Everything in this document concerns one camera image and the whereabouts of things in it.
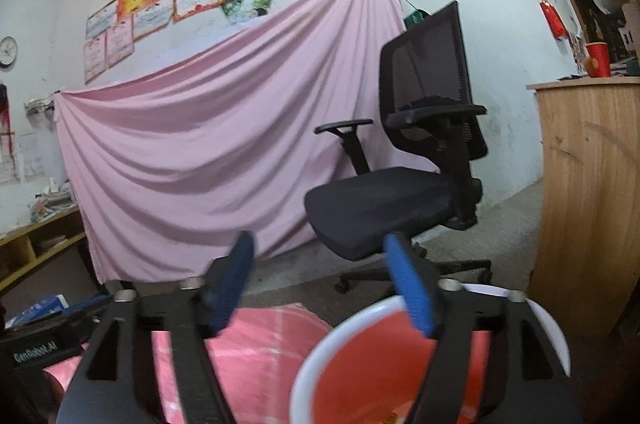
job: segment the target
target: red hanging decoration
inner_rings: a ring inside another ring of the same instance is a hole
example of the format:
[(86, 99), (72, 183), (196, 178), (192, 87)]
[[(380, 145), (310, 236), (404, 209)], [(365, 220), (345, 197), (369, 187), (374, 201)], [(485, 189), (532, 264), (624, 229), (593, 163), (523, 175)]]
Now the red hanging decoration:
[(9, 156), (11, 157), (14, 168), (14, 176), (17, 177), (18, 173), (15, 167), (14, 140), (13, 133), (11, 132), (11, 118), (9, 118), (9, 95), (6, 90), (6, 85), (0, 83), (0, 149), (2, 149), (2, 138), (4, 136), (6, 136), (9, 141)]
[(546, 20), (549, 23), (549, 27), (551, 28), (551, 32), (556, 38), (564, 38), (569, 35), (562, 23), (562, 18), (558, 14), (556, 8), (551, 5), (547, 0), (542, 0), (540, 2), (540, 7), (542, 7), (542, 12), (545, 14)]

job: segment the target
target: chair seat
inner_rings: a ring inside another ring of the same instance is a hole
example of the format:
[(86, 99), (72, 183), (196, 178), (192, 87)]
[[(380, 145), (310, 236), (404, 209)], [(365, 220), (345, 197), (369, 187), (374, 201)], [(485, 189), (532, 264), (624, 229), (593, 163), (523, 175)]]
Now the chair seat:
[(415, 236), (452, 214), (445, 176), (400, 167), (318, 186), (305, 209), (320, 241), (351, 261), (380, 252), (388, 232)]

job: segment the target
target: metal screw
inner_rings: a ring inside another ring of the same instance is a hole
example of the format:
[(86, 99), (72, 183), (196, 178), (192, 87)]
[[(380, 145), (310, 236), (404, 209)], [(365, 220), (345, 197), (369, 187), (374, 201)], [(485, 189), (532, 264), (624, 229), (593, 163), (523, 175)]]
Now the metal screw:
[(182, 290), (199, 289), (203, 285), (204, 285), (204, 280), (200, 276), (194, 276), (192, 278), (183, 279), (180, 282), (180, 289)]
[(114, 295), (114, 301), (133, 301), (138, 296), (135, 290), (118, 290)]
[(513, 301), (514, 303), (524, 303), (527, 300), (524, 292), (521, 292), (519, 290), (510, 291), (507, 298), (509, 298), (509, 301)]
[(438, 287), (440, 287), (442, 290), (457, 292), (458, 290), (462, 290), (462, 283), (453, 278), (440, 278), (438, 280)]

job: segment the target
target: black office chair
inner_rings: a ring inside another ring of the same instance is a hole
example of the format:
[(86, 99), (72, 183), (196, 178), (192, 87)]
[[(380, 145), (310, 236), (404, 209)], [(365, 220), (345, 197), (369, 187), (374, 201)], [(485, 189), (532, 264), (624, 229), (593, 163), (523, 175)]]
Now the black office chair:
[[(387, 43), (380, 54), (380, 119), (386, 135), (396, 148), (430, 159), (441, 173), (403, 167), (371, 172), (356, 133), (371, 119), (318, 126), (314, 133), (340, 137), (358, 175), (306, 194), (306, 214), (320, 241), (338, 256), (358, 261), (380, 252), (389, 232), (411, 238), (437, 225), (456, 230), (475, 225), (482, 184), (471, 176), (469, 161), (487, 154), (476, 119), (485, 113), (471, 99), (454, 1)], [(419, 245), (414, 252), (426, 255)], [(482, 283), (492, 278), (489, 260), (437, 266), (441, 274), (482, 269)], [(348, 272), (336, 290), (347, 292), (349, 280), (390, 277), (383, 267)]]

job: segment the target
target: chair base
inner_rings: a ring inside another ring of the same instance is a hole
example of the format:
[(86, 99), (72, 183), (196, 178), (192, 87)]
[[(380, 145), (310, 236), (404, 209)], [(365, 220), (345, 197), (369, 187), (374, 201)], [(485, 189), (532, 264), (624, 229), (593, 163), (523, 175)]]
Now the chair base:
[[(426, 256), (426, 250), (417, 244), (414, 245), (414, 252), (420, 258)], [(434, 265), (443, 276), (467, 270), (481, 270), (478, 275), (478, 282), (484, 285), (491, 285), (491, 280), (494, 275), (491, 271), (491, 260), (441, 261), (434, 262)], [(391, 281), (391, 276), (389, 276), (389, 272), (384, 267), (346, 272), (340, 274), (338, 282), (335, 284), (336, 291), (340, 294), (346, 294), (351, 288), (351, 281)], [(395, 295), (396, 290), (391, 286), (386, 290), (382, 299)]]

